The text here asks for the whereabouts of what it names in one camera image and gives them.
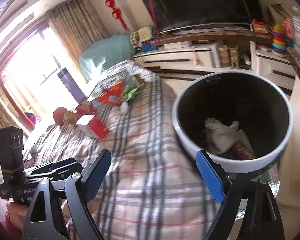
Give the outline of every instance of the bed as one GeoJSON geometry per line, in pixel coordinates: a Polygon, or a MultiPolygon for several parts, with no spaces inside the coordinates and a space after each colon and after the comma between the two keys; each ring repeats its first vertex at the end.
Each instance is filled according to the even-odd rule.
{"type": "MultiPolygon", "coordinates": [[[[219,204],[211,198],[194,160],[178,144],[171,119],[176,95],[155,73],[133,61],[111,67],[102,78],[123,68],[140,74],[146,85],[127,114],[117,106],[96,109],[110,130],[103,140],[85,136],[75,126],[55,124],[25,155],[31,155],[35,165],[74,157],[85,166],[102,149],[110,150],[110,169],[88,203],[105,239],[202,239],[219,204]]],[[[78,239],[66,203],[62,210],[71,238],[78,239]]]]}

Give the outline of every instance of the metal bolt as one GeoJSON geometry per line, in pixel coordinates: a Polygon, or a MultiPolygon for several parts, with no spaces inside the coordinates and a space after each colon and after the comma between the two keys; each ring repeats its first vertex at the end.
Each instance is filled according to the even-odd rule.
{"type": "Polygon", "coordinates": [[[49,179],[48,178],[43,178],[41,180],[41,184],[48,184],[49,183],[49,179]]]}
{"type": "Polygon", "coordinates": [[[266,180],[265,178],[260,178],[260,179],[259,179],[259,182],[260,182],[261,184],[267,184],[267,180],[266,180]]]}
{"type": "Polygon", "coordinates": [[[72,179],[78,179],[78,178],[80,178],[80,176],[81,176],[80,173],[76,172],[76,173],[74,173],[74,174],[71,175],[71,178],[72,179]]]}
{"type": "Polygon", "coordinates": [[[235,175],[234,173],[228,173],[229,179],[235,179],[236,177],[237,177],[237,175],[235,175]]]}

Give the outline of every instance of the red lantern decoration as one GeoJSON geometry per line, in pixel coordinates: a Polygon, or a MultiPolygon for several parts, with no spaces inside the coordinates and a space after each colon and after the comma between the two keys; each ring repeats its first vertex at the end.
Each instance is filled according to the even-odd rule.
{"type": "Polygon", "coordinates": [[[106,0],[105,4],[110,8],[114,8],[114,0],[106,0]]]}
{"type": "Polygon", "coordinates": [[[122,27],[126,30],[129,31],[128,26],[126,25],[126,23],[124,22],[124,20],[122,19],[122,15],[121,15],[121,11],[118,8],[115,8],[112,12],[112,17],[119,20],[121,22],[122,27]]]}

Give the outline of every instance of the flat screen tv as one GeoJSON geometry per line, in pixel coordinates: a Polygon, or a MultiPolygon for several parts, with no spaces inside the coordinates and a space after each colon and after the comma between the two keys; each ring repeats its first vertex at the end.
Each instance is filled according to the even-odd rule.
{"type": "MultiPolygon", "coordinates": [[[[143,2],[151,14],[148,0],[143,2]]],[[[249,24],[250,18],[262,21],[259,0],[152,0],[152,4],[159,33],[212,23],[249,24]]]]}

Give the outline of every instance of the person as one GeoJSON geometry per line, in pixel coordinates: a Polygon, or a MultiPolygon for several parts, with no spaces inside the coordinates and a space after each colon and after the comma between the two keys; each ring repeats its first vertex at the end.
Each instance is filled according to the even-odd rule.
{"type": "Polygon", "coordinates": [[[12,240],[20,240],[23,230],[23,220],[28,212],[28,207],[12,201],[7,202],[5,220],[1,222],[12,240]]]}

